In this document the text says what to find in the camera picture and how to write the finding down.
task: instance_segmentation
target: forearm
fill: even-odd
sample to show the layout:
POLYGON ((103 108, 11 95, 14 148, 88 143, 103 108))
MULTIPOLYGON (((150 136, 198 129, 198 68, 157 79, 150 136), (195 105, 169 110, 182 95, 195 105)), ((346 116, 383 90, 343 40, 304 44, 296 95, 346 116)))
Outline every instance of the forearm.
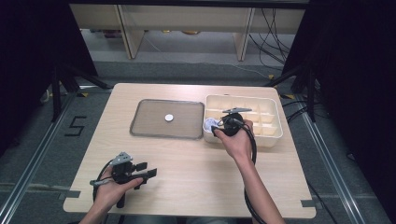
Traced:
POLYGON ((235 160, 244 180, 247 196, 254 210, 266 223, 284 223, 271 195, 249 159, 235 160))
POLYGON ((79 222, 79 224, 99 224, 106 216, 111 207, 102 206, 94 203, 87 215, 79 222))

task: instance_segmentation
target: gray carpet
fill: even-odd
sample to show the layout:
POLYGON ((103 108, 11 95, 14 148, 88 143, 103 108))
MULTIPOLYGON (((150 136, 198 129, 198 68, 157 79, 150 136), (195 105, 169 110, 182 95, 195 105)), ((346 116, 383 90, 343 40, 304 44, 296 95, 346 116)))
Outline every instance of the gray carpet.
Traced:
MULTIPOLYGON (((236 85, 261 86, 268 79, 257 73, 248 72, 230 65, 214 64, 176 64, 176 63, 95 63, 100 75, 99 79, 107 84, 119 82, 138 83, 170 83, 170 84, 200 84, 200 85, 236 85)), ((241 66, 243 69, 260 71, 264 76, 279 76, 279 71, 263 66, 241 66)), ((279 85, 280 94, 289 94, 293 79, 279 85)), ((78 79, 81 85, 90 84, 78 79)), ((89 93, 87 97, 76 97, 70 105, 63 123, 56 133, 50 149, 35 174, 31 187, 24 195, 11 223, 68 223, 78 221, 82 214, 68 214, 63 207, 62 195, 70 187, 79 164, 91 141, 97 122, 106 105, 109 93, 89 93), (75 116, 77 125, 84 126, 80 136, 65 136, 78 130, 69 127, 75 116)), ((293 100, 282 99, 282 104, 293 100)), ((7 197, 10 185, 18 181, 27 162, 35 152, 45 131, 50 126, 51 102, 40 106, 20 135, 20 144, 10 148, 5 156, 0 158, 2 163, 0 177, 2 190, 0 200, 7 197)), ((296 104, 284 107, 286 116, 299 108, 296 104)), ((346 157, 347 148, 342 138, 326 117, 323 106, 316 106, 317 125, 323 138, 328 144, 348 186, 359 204, 362 215, 367 223, 390 223, 381 205, 374 196, 370 186, 361 174, 354 161, 346 157)), ((329 207, 338 223, 350 223, 347 212, 339 199, 329 174, 318 154, 318 150, 302 117, 290 123, 297 151, 304 169, 306 179, 315 188, 323 202, 329 207)), ((323 209, 318 197, 312 192, 318 205, 317 216, 313 219, 288 219, 287 223, 333 223, 329 213, 323 209)), ((107 223, 117 223, 111 218, 107 223)))

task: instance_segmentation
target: human hand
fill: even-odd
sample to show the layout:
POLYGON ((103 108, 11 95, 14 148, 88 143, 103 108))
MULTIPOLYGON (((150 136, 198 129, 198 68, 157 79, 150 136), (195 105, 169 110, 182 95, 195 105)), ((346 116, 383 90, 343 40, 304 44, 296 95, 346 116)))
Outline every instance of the human hand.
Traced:
MULTIPOLYGON (((248 119, 244 119, 245 126, 253 133, 253 122, 248 119)), ((216 136, 221 140, 225 146, 227 153, 235 161, 244 161, 251 158, 251 144, 248 134, 245 130, 239 130, 234 136, 227 136, 221 130, 215 130, 216 136)))
MULTIPOLYGON (((111 176, 112 166, 108 166, 104 173, 102 174, 101 179, 107 178, 111 176)), ((99 186, 99 189, 96 193, 96 199, 94 203, 100 204, 107 211, 116 204, 122 195, 128 190, 132 189, 143 182, 143 178, 137 178, 129 181, 125 184, 118 184, 114 182, 114 179, 110 177, 110 181, 104 185, 99 186)))

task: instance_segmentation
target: white plastic container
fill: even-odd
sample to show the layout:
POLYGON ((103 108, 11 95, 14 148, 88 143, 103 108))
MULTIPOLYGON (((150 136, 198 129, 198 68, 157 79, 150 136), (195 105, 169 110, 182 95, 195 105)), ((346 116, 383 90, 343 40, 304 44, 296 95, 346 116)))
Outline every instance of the white plastic container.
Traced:
POLYGON ((231 95, 208 95, 206 96, 203 124, 206 142, 220 143, 221 141, 210 130, 205 129, 205 121, 209 118, 220 120, 221 117, 228 115, 222 113, 222 111, 235 107, 251 109, 249 112, 241 112, 240 115, 244 119, 253 121, 253 132, 258 147, 273 147, 283 135, 274 100, 231 95))

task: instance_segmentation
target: cabinet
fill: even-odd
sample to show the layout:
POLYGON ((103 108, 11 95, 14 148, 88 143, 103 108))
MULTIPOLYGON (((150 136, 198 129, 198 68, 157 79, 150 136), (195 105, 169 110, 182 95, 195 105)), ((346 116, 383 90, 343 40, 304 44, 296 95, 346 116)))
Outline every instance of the cabinet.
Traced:
MULTIPOLYGON (((128 58, 136 57, 145 30, 233 33, 238 61, 244 61, 249 33, 268 33, 274 17, 271 8, 157 7, 70 4, 78 26, 121 30, 128 58)), ((303 9, 275 9, 276 32, 297 33, 303 9)))

